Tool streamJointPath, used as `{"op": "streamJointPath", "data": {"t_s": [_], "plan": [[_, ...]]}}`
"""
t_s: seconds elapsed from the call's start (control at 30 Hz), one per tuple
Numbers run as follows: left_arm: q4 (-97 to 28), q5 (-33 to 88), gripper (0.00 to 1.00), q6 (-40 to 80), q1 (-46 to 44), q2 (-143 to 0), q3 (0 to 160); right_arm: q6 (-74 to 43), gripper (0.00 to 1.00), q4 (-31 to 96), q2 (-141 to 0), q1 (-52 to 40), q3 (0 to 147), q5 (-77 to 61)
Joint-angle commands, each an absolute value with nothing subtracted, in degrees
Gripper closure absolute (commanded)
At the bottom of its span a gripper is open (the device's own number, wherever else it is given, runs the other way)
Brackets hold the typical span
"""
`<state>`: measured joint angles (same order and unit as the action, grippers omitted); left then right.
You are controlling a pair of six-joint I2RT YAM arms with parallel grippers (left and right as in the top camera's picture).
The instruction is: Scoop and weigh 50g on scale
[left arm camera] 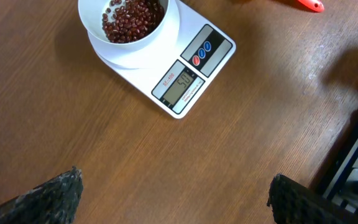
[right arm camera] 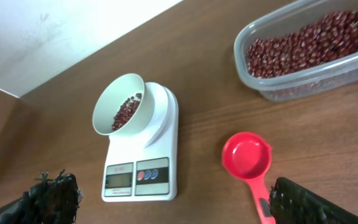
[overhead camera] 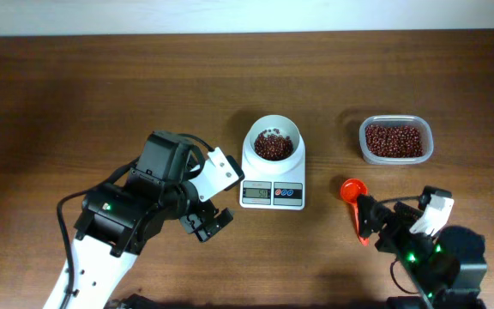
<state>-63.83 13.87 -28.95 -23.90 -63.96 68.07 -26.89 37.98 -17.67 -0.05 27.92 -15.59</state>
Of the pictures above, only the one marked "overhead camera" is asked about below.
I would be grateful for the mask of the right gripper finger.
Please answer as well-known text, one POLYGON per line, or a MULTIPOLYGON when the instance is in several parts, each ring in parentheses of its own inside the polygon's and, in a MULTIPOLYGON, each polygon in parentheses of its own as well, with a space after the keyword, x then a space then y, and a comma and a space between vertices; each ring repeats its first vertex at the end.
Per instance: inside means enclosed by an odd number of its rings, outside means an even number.
POLYGON ((377 201, 369 195, 359 195, 358 205, 358 235, 369 238, 373 233, 382 230, 392 233, 395 231, 395 213, 386 207, 393 199, 377 201))
POLYGON ((394 205, 394 212, 402 223, 415 223, 423 215, 419 209, 415 209, 402 202, 397 202, 394 205))

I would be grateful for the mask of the orange measuring scoop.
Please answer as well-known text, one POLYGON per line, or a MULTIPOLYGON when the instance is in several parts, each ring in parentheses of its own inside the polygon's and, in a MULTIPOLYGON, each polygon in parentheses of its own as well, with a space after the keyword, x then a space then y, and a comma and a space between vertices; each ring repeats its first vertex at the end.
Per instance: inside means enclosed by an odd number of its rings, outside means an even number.
POLYGON ((364 238, 359 234, 357 198, 361 195, 366 195, 367 193, 367 187, 359 179, 347 179, 340 187, 340 197, 352 209, 355 232, 359 242, 363 246, 367 246, 369 244, 369 239, 364 238))

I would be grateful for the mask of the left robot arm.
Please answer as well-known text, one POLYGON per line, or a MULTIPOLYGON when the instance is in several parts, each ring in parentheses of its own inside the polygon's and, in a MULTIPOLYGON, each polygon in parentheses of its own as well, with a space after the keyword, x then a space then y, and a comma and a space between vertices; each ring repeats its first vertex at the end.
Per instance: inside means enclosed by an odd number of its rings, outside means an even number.
POLYGON ((179 221, 203 243, 233 219, 211 199, 244 179, 236 160, 201 138, 159 130, 142 153, 107 179, 78 192, 81 213, 75 235, 57 204, 66 262, 47 308, 102 308, 166 221, 179 221))

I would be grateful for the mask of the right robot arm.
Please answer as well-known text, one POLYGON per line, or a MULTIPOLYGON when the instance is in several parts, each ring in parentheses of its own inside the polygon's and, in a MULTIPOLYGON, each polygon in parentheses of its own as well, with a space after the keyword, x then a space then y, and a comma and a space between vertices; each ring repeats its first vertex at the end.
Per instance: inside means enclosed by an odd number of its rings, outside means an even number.
POLYGON ((406 204, 410 197, 387 201, 360 194, 358 235, 376 233, 376 249, 395 255, 393 264, 406 271, 414 292, 389 297, 387 308, 484 308, 479 298, 480 284, 487 272, 485 238, 467 227, 447 226, 454 199, 449 191, 426 187, 413 199, 415 209, 406 204))

